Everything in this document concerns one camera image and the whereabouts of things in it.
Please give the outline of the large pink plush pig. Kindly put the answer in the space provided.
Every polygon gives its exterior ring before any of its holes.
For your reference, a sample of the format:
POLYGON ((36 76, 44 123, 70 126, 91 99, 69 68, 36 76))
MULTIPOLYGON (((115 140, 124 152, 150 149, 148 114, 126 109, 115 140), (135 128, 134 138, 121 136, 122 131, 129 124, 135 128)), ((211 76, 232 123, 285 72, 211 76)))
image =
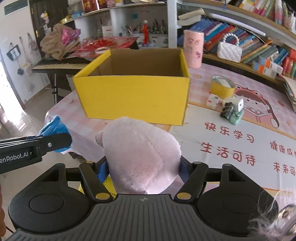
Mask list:
POLYGON ((160 194, 178 175, 181 146, 173 135, 142 120, 121 117, 95 136, 118 194, 160 194))

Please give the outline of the small white card box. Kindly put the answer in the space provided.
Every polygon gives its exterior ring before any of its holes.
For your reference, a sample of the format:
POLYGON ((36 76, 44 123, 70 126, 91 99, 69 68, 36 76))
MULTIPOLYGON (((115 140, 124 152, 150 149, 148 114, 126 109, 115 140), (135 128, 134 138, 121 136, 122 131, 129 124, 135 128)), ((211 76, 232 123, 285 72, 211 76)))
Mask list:
POLYGON ((215 94, 210 93, 206 101, 206 107, 212 110, 220 108, 221 98, 215 94))

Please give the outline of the white usb charger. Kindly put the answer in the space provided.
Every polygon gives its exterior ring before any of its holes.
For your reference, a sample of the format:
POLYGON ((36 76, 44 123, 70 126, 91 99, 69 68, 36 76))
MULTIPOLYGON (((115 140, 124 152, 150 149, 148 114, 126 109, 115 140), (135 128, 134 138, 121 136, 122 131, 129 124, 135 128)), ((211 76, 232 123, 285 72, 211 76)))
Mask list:
POLYGON ((244 106, 243 98, 239 97, 227 97, 223 99, 222 104, 225 106, 227 103, 231 102, 234 105, 234 110, 241 112, 244 106))

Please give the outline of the yellow tape roll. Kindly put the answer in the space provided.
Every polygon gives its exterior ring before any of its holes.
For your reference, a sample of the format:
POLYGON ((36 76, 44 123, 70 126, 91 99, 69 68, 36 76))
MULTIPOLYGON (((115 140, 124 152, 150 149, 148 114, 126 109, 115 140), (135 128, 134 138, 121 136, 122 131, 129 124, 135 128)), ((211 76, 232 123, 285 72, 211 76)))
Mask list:
POLYGON ((232 97, 236 89, 235 83, 221 75, 214 75, 211 79, 210 92, 221 99, 232 97))

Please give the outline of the blue paper toy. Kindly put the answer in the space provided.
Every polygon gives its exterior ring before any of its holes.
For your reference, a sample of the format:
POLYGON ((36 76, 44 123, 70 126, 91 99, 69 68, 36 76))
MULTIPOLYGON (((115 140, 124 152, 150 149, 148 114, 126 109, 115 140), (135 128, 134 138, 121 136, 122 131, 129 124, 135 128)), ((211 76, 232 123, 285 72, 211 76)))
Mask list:
POLYGON ((61 149, 56 149, 56 153, 65 152, 66 150, 70 149, 72 144, 72 137, 70 135, 70 132, 62 123, 60 117, 58 115, 54 116, 38 132, 39 136, 50 136, 59 134, 63 134, 63 136, 60 137, 59 140, 64 147, 61 149))

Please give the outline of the grey toy car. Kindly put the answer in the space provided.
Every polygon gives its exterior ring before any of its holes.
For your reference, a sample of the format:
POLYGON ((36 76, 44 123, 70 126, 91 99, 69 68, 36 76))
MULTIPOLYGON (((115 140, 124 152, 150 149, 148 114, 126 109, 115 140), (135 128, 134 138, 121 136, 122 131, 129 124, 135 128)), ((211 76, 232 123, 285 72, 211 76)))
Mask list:
POLYGON ((234 109, 234 104, 232 102, 226 102, 222 109, 220 116, 225 119, 229 119, 234 109))

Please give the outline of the black electric piano keyboard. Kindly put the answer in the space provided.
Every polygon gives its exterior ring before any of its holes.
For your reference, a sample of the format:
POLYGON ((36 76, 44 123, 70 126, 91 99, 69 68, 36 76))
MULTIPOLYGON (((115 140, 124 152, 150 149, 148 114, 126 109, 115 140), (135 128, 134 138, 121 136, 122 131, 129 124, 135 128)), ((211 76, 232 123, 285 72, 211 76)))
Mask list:
POLYGON ((89 60, 79 57, 63 60, 42 58, 33 68, 33 73, 70 74, 75 75, 90 63, 89 60))

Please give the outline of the white tape roll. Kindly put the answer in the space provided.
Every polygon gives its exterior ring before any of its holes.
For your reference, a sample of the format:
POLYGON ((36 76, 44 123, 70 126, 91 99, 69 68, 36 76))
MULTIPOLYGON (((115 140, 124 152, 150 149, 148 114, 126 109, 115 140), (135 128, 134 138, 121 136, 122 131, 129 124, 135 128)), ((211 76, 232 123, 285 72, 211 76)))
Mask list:
POLYGON ((101 54, 103 54, 104 52, 106 52, 106 51, 108 51, 109 50, 109 48, 108 47, 100 47, 100 48, 97 48, 97 49, 95 49, 95 54, 97 54, 97 55, 101 55, 101 54))

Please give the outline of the orange blue white box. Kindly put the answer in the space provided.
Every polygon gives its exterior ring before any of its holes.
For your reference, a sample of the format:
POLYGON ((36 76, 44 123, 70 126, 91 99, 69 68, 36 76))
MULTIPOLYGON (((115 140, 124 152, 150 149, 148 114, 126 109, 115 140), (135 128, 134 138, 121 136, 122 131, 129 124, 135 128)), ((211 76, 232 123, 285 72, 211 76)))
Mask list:
POLYGON ((264 75, 266 75, 266 76, 268 76, 268 77, 270 77, 272 79, 275 79, 276 78, 277 73, 275 71, 273 71, 273 70, 271 70, 271 69, 269 69, 267 67, 264 67, 263 65, 260 65, 257 62, 254 62, 253 61, 252 64, 251 64, 251 66, 252 66, 252 69, 254 71, 257 71, 259 73, 262 73, 262 74, 264 74, 264 75))
POLYGON ((275 71, 277 74, 281 75, 282 72, 283 72, 283 68, 281 66, 277 65, 273 61, 270 61, 270 60, 268 60, 266 58, 263 58, 263 57, 260 56, 259 59, 258 59, 258 62, 259 62, 260 65, 275 71))

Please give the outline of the stack of papers and workbooks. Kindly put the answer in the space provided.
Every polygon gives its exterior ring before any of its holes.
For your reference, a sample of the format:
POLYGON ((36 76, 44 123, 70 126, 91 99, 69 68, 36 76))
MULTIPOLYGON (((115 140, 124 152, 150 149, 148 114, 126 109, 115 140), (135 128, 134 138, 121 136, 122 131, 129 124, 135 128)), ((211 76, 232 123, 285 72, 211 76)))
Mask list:
POLYGON ((284 79, 284 86, 286 89, 285 92, 287 94, 287 97, 291 102, 293 111, 296 112, 296 82, 294 79, 291 79, 289 77, 282 76, 282 78, 284 79))

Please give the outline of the orange blue white box upper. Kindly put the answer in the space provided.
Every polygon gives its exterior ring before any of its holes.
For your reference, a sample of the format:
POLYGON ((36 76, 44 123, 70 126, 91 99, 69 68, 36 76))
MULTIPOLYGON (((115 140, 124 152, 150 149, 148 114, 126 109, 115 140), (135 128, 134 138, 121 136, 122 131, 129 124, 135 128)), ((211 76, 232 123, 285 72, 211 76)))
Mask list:
POLYGON ((268 60, 266 58, 263 58, 263 57, 260 56, 259 59, 258 59, 258 62, 259 62, 260 65, 275 71, 277 74, 281 75, 282 72, 283 72, 283 68, 281 66, 277 65, 273 61, 270 61, 270 60, 268 60))

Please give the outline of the row of books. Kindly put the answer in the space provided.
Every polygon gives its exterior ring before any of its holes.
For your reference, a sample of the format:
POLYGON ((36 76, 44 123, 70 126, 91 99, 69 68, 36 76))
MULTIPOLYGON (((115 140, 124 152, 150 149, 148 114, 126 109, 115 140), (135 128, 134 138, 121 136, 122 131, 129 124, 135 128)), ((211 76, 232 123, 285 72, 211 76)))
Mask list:
POLYGON ((263 59, 275 63, 283 70, 287 69, 291 61, 287 48, 280 47, 271 40, 264 41, 247 29, 227 22, 203 16, 199 16, 199 19, 192 25, 183 25, 182 29, 204 33, 202 62, 247 75, 252 74, 251 68, 255 63, 264 65, 265 62, 261 62, 263 59), (236 46, 236 40, 239 40, 238 46, 242 49, 241 60, 238 63, 218 56, 219 43, 223 41, 224 35, 229 33, 235 36, 228 36, 226 42, 236 46))

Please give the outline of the white pen organizer box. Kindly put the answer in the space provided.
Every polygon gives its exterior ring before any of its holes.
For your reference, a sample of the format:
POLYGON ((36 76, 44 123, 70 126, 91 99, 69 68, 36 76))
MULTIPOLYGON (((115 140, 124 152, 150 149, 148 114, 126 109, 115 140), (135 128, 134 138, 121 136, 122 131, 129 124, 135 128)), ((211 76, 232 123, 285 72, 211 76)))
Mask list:
POLYGON ((153 48, 167 48, 169 46, 168 28, 166 21, 162 19, 158 22, 157 19, 147 22, 149 30, 149 43, 144 45, 144 34, 142 32, 143 21, 132 28, 130 25, 125 25, 127 35, 137 37, 137 44, 140 48, 153 47, 153 48))

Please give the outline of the red hanging tassel doll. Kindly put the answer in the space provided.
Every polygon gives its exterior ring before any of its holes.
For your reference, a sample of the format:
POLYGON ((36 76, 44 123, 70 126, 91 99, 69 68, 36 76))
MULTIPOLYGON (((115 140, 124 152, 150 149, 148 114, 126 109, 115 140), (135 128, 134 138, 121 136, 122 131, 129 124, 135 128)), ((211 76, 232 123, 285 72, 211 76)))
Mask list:
POLYGON ((144 45, 147 45, 149 43, 149 30, 148 30, 148 24, 147 20, 143 21, 143 27, 142 27, 142 32, 144 34, 144 45))

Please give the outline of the white bookshelf frame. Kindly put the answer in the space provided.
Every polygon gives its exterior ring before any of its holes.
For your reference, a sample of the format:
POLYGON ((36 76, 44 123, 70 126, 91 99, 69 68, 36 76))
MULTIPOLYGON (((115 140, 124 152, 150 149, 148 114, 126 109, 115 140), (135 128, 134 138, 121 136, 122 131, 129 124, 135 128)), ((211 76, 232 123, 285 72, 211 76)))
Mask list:
POLYGON ((275 22, 246 11, 232 5, 224 5, 216 1, 163 1, 157 3, 132 3, 111 8, 99 9, 90 13, 86 13, 79 18, 70 19, 66 22, 69 24, 74 22, 75 26, 81 29, 81 38, 92 37, 97 34, 97 25, 94 23, 95 16, 103 12, 110 13, 110 22, 112 25, 113 35, 118 36, 119 33, 126 30, 125 25, 128 24, 130 18, 127 17, 128 8, 138 8, 140 10, 150 9, 154 7, 166 7, 165 17, 168 26, 168 47, 177 48, 178 29, 182 26, 177 24, 178 7, 185 10, 196 10, 202 8, 205 16, 233 23, 239 27, 243 27, 259 37, 266 37, 275 43, 284 44, 295 49, 295 34, 287 30, 285 27, 275 22))

